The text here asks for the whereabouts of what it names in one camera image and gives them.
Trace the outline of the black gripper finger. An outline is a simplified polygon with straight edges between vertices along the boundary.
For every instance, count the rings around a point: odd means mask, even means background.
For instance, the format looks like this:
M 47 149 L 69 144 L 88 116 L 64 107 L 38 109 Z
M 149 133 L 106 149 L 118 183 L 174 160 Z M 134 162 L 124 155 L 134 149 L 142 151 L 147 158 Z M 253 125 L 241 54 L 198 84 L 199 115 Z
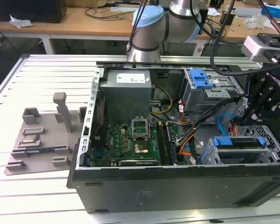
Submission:
M 242 116 L 243 124 L 251 124 L 258 119 L 259 106 L 259 78 L 258 75 L 248 75 L 245 85 L 245 97 L 247 98 L 247 108 Z
M 273 118 L 274 105 L 264 93 L 257 93 L 250 99 L 251 119 L 267 120 Z

